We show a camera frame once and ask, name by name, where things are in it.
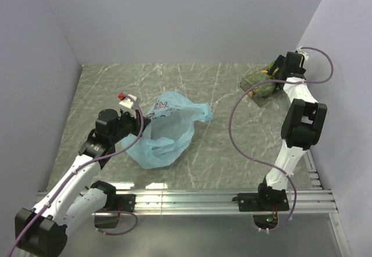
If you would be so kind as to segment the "yellow lemon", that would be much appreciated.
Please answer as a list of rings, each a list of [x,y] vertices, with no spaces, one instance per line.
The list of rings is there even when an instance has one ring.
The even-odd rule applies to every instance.
[[[279,68],[276,68],[274,71],[273,71],[273,74],[272,76],[275,77],[276,73],[279,71]]]

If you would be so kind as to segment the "light blue printed plastic bag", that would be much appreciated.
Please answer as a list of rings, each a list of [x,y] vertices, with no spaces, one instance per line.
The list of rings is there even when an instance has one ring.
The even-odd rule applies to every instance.
[[[143,169],[157,169],[175,162],[191,144],[194,123],[211,121],[213,113],[208,103],[193,103],[177,92],[167,91],[158,97],[146,117],[151,122],[126,152]]]

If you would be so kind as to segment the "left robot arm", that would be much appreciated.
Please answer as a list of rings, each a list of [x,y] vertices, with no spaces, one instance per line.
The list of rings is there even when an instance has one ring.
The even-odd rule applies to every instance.
[[[68,236],[93,213],[134,215],[135,195],[117,196],[116,187],[104,181],[92,183],[108,160],[118,155],[115,145],[127,136],[137,141],[151,120],[135,110],[100,111],[93,128],[67,173],[31,209],[15,217],[15,248],[34,256],[59,256]]]

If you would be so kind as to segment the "green melon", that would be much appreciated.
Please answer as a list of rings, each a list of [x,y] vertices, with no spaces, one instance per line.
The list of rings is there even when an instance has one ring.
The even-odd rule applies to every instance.
[[[252,90],[253,97],[267,97],[273,93],[276,88],[276,84],[271,82],[271,77],[266,73],[258,73],[252,79],[252,84],[256,85],[262,81],[269,81],[268,83],[261,84]]]

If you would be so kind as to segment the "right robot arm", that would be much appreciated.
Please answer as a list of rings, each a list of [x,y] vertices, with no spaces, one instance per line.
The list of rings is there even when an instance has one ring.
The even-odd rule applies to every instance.
[[[282,146],[274,167],[259,184],[256,196],[261,210],[288,210],[287,187],[301,157],[320,139],[327,106],[319,103],[306,85],[306,56],[288,52],[269,68],[269,74],[287,95],[290,107],[281,128]]]

